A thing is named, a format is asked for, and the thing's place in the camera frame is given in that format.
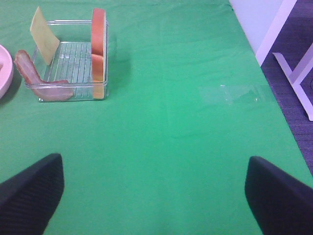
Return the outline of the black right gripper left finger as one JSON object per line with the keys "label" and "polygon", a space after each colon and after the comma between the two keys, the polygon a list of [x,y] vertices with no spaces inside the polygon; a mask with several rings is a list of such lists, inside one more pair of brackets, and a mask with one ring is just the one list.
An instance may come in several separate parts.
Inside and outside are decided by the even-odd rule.
{"label": "black right gripper left finger", "polygon": [[62,156],[49,154],[0,185],[0,233],[42,235],[65,188]]}

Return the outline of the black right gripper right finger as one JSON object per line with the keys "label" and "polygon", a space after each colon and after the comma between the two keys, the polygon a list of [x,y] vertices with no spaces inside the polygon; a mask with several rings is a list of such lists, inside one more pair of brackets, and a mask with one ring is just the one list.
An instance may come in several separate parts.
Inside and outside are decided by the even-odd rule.
{"label": "black right gripper right finger", "polygon": [[313,233],[313,189],[262,157],[249,159],[245,196],[263,234]]}

